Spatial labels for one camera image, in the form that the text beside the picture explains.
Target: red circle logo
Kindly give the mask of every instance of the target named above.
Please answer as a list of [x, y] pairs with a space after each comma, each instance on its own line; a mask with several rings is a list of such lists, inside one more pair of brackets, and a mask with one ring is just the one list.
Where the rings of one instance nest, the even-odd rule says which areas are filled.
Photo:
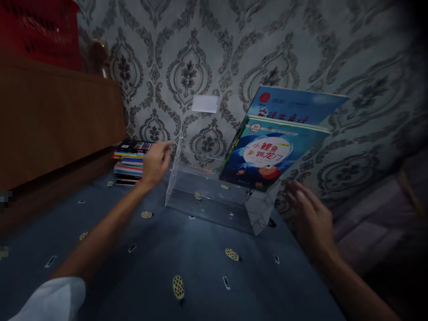
[[262, 93], [260, 95], [259, 100], [260, 100], [261, 103], [267, 103], [270, 98], [271, 98], [271, 94], [270, 93]]

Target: wooden furniture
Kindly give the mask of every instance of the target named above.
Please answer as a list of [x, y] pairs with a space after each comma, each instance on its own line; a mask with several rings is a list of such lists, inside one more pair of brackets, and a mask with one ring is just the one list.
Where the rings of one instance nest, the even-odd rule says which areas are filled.
[[120, 83], [0, 54], [0, 190], [126, 137]]
[[126, 138], [120, 83], [0, 53], [4, 237], [113, 167]]

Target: gray patterned wallpaper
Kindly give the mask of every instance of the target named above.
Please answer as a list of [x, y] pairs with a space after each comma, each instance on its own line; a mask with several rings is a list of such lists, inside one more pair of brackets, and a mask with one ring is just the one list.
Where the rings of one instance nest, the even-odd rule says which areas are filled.
[[[423, 48], [396, 0], [77, 2], [82, 56], [107, 40], [130, 137], [176, 149], [186, 131], [194, 150], [224, 156], [261, 84], [348, 95], [322, 123], [331, 137], [284, 175], [329, 206], [426, 139]], [[194, 94], [220, 96], [219, 112], [192, 113]], [[288, 210], [283, 192], [276, 206]]]

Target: white sleeve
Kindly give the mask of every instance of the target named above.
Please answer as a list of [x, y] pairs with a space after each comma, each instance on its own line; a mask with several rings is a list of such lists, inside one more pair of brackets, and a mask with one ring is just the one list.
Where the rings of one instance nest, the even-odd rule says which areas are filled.
[[86, 296], [86, 285], [78, 277], [63, 277], [42, 284], [21, 311], [9, 321], [73, 320]]

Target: white paper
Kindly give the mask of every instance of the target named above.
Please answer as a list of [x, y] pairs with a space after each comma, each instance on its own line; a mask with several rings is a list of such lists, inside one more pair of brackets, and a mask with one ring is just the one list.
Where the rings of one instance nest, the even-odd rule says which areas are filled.
[[208, 95], [193, 95], [192, 111], [216, 113], [220, 97]]

